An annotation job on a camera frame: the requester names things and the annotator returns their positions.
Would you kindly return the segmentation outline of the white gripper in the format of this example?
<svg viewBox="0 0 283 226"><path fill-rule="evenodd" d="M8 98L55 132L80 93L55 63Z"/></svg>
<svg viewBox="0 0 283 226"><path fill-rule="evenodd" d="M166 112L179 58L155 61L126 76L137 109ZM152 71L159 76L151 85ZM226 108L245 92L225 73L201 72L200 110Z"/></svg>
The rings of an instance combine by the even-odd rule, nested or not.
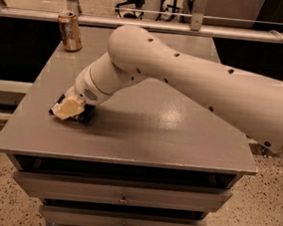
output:
<svg viewBox="0 0 283 226"><path fill-rule="evenodd" d="M110 98L102 93L91 78L90 69L83 69L76 77L75 83L64 93L65 98L53 105L53 115L66 119L82 113L85 109L77 101L90 106L98 106Z"/></svg>

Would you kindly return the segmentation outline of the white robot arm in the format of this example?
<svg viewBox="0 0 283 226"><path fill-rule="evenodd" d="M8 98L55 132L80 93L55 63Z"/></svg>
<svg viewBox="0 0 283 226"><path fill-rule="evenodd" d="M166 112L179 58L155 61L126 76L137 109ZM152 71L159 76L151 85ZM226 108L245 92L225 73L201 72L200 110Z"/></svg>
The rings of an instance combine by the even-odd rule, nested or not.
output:
<svg viewBox="0 0 283 226"><path fill-rule="evenodd" d="M118 90L154 78L283 157L283 82L177 52L136 25L114 30L107 48L50 113L59 119L80 115Z"/></svg>

